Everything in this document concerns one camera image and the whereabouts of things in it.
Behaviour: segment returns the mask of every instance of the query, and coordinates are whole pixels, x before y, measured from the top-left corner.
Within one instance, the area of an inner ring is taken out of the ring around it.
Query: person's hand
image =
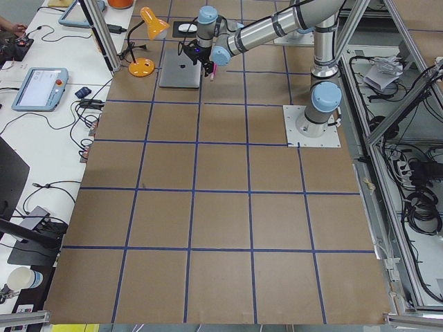
[[[16,36],[21,37],[27,29],[27,26],[21,23],[16,23],[12,26],[12,31]]]

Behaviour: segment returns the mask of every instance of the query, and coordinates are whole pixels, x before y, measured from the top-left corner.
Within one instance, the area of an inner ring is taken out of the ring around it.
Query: blue tablet
[[[103,0],[97,0],[97,4],[101,11],[105,10],[106,4]],[[58,23],[63,26],[75,26],[77,28],[89,28],[89,23],[84,16],[82,6],[78,0],[72,1],[71,5],[62,16],[58,19]]]
[[[53,111],[62,98],[68,78],[66,68],[30,68],[11,108]]]

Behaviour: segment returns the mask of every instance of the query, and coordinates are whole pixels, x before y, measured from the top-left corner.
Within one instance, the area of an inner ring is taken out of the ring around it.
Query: silver laptop
[[[198,89],[200,87],[201,63],[194,66],[192,60],[183,52],[167,49],[163,56],[159,87]]]

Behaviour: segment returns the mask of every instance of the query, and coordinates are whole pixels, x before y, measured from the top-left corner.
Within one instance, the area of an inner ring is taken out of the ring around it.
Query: white table
[[[43,6],[46,6],[47,3],[48,0],[45,0]],[[107,6],[104,17],[108,24],[127,28],[133,9],[134,7],[117,10]],[[59,25],[57,20],[60,14],[55,10],[41,9],[30,23],[28,31],[32,31],[41,25],[49,25],[55,29],[55,32],[47,37],[50,40],[64,35],[87,37],[91,34],[89,29]],[[24,61],[15,62],[12,68],[0,71],[0,87],[20,87],[28,69],[31,67],[67,68],[69,80],[59,105],[53,112],[40,113],[47,116],[54,127],[62,127],[73,121],[70,110],[71,103],[77,100],[74,93],[82,86],[87,86],[92,90],[92,94],[88,96],[91,98],[101,86],[106,84],[104,89],[95,97],[95,99],[106,100],[111,73],[93,38],[65,38],[53,43],[42,41],[41,36],[50,30],[43,27],[30,35],[35,42]],[[111,34],[111,36],[117,51],[120,51],[125,42],[125,33],[120,35]],[[9,65],[10,62],[7,62],[4,67],[8,68]],[[16,94],[16,91],[0,91],[0,103],[3,104],[0,109],[0,131],[10,120],[22,114],[11,109]],[[89,113],[97,114],[98,112],[88,110],[85,114]],[[79,148],[70,139],[69,130],[69,127],[58,131],[52,130],[48,127],[45,119],[27,115],[10,124],[2,134],[3,139],[30,166],[29,177],[17,206],[20,211],[24,199],[36,189],[32,186],[32,183],[44,185],[53,181],[82,180],[85,164],[80,163]],[[73,130],[74,139],[80,142],[81,139],[88,138],[88,134],[89,129],[82,122],[77,123]],[[60,185],[60,187],[68,190],[74,198],[77,196],[79,186],[75,183]],[[42,206],[52,216],[61,218],[67,223],[73,211],[72,200],[60,190],[41,190],[29,200],[27,209],[32,210],[37,205]],[[21,219],[13,219],[12,221],[19,223]],[[15,240],[10,235],[5,234],[0,243],[14,246]],[[18,267],[6,263],[10,252],[11,249],[0,246],[0,286],[2,287],[6,283],[10,272]],[[0,314],[11,313],[16,301],[16,297],[8,299],[5,304],[0,306]]]

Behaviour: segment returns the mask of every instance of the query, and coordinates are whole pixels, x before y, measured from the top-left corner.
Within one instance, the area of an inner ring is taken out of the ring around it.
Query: computer monitor
[[[52,265],[62,242],[57,234],[66,232],[66,225],[57,223],[53,229],[36,232],[11,223],[29,175],[29,166],[0,137],[0,238],[8,233],[16,238],[8,263],[20,265]]]

